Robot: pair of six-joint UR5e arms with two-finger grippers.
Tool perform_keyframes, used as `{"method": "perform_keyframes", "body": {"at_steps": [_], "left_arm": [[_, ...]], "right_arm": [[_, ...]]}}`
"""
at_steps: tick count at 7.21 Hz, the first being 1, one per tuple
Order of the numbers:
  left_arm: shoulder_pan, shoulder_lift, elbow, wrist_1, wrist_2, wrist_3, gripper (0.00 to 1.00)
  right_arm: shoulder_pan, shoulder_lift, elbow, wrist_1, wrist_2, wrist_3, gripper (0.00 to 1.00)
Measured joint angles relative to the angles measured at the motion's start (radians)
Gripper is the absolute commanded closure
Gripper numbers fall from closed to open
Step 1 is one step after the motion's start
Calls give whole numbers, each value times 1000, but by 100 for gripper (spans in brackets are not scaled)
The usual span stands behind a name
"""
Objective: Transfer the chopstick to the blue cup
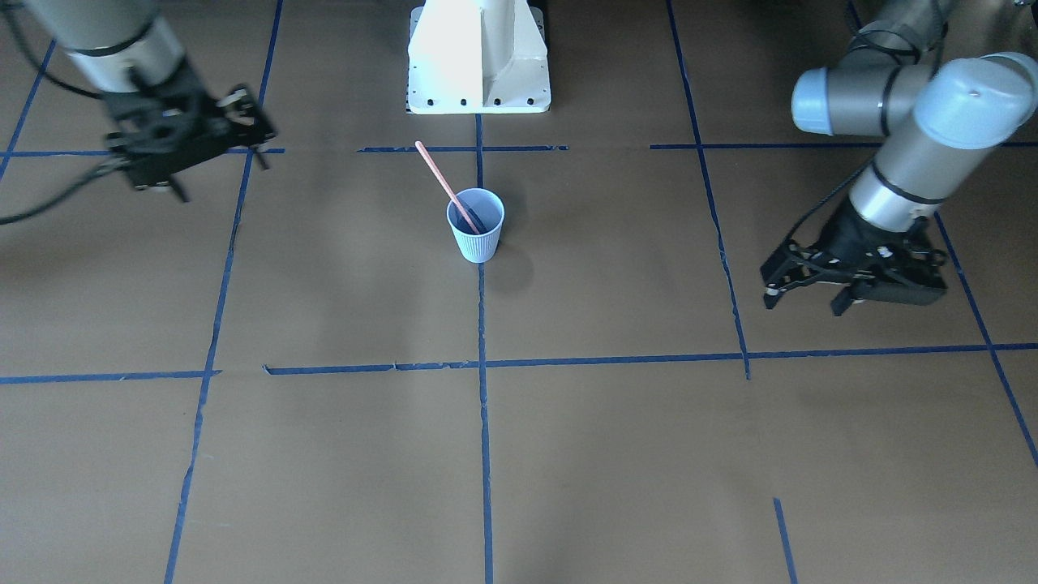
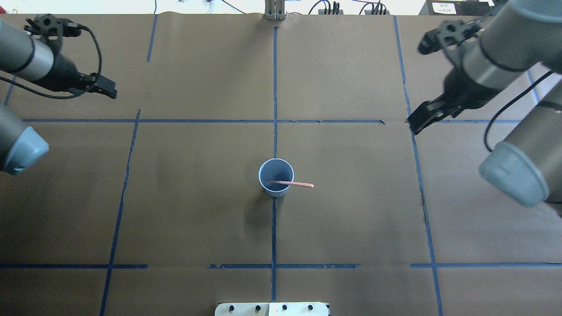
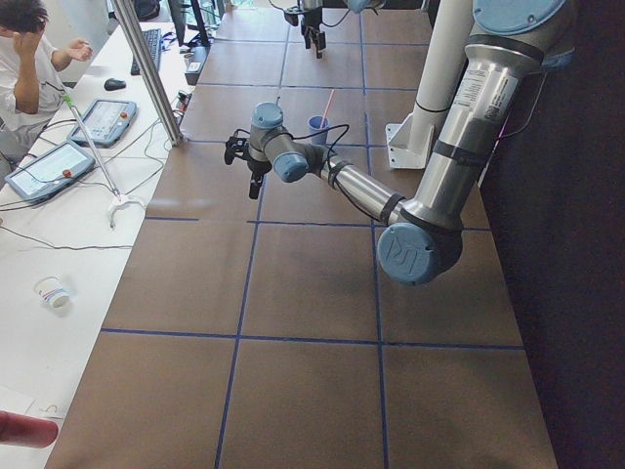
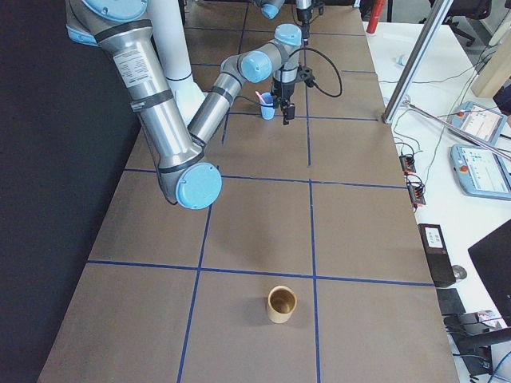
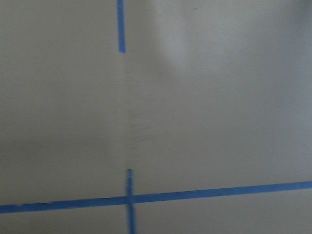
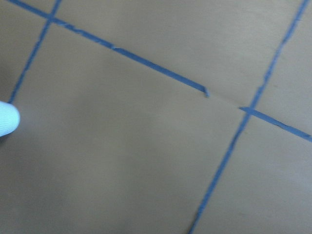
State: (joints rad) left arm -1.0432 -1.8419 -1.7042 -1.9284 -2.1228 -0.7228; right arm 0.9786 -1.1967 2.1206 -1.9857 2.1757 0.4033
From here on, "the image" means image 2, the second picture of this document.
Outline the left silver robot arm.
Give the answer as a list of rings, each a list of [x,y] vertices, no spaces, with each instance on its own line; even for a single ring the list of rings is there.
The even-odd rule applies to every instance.
[[[85,93],[115,99],[114,81],[104,77],[102,54],[93,31],[68,18],[44,14],[28,18],[22,29],[1,20],[0,68],[13,76],[2,82],[53,100],[70,100]],[[62,54],[64,38],[88,32],[96,46],[98,69],[86,74]],[[18,175],[40,160],[50,149],[48,142],[8,106],[1,106],[1,171]]]

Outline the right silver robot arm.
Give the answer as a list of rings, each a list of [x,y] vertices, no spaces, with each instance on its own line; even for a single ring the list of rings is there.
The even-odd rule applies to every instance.
[[[443,51],[452,69],[443,92],[421,103],[408,117],[410,130],[423,129],[463,111],[479,109],[536,64],[547,72],[504,105],[483,135],[488,157],[482,178],[522,206],[540,203],[561,210],[562,115],[561,83],[556,83],[498,144],[488,136],[498,117],[552,74],[561,74],[562,12],[559,0],[505,0],[496,5],[488,26],[483,18],[445,20],[423,35],[418,51]]]

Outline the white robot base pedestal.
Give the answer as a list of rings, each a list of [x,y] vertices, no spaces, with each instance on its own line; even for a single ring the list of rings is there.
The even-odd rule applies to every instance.
[[[221,303],[215,316],[329,316],[325,302],[233,302]]]

